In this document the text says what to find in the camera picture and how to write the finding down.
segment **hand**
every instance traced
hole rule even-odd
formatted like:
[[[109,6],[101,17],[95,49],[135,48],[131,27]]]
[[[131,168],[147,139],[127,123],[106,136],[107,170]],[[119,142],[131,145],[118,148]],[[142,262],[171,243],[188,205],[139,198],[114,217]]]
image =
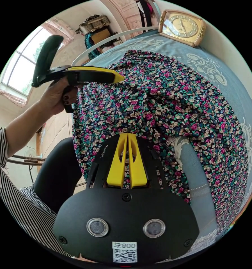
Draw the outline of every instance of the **hand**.
[[[70,105],[75,103],[78,88],[75,86],[69,86],[66,77],[59,81],[52,82],[39,100],[41,109],[50,117],[64,110],[62,93],[66,87],[70,87],[71,91],[63,96],[64,104]]]

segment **alarm clock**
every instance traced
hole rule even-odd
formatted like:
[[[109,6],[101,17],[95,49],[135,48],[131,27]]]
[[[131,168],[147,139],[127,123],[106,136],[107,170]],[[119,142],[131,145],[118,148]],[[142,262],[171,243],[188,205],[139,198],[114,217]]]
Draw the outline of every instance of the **alarm clock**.
[[[205,22],[182,11],[164,10],[159,23],[159,34],[191,47],[199,46],[205,35]]]

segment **leg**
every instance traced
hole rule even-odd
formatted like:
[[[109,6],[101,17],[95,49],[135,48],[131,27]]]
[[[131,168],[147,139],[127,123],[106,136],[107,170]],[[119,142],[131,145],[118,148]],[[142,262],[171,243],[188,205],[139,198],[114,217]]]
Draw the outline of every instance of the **leg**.
[[[36,195],[56,214],[81,178],[72,138],[60,141],[44,161],[33,185]]]

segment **floral dress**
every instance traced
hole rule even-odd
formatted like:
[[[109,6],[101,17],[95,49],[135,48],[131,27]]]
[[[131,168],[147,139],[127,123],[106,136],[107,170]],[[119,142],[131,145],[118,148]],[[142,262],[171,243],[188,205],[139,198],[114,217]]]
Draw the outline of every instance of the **floral dress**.
[[[170,191],[190,203],[187,178],[168,139],[186,136],[206,174],[220,233],[239,212],[248,174],[245,139],[220,90],[158,53],[129,50],[107,68],[125,80],[90,83],[79,90],[74,104],[74,148],[84,178],[105,139],[134,133],[153,143]],[[130,187],[129,169],[123,187]]]

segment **tiled floor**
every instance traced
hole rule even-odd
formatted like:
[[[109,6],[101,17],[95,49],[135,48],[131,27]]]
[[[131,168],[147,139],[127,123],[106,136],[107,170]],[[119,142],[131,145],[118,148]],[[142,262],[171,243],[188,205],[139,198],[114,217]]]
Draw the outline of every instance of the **tiled floor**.
[[[43,153],[43,157],[46,158],[52,149],[64,138],[72,136],[72,118],[71,114],[67,114],[65,111],[50,118],[45,124],[45,131],[42,143],[40,142],[40,154]],[[84,183],[85,180],[82,177],[78,184]],[[83,191],[85,185],[78,186],[74,193]]]

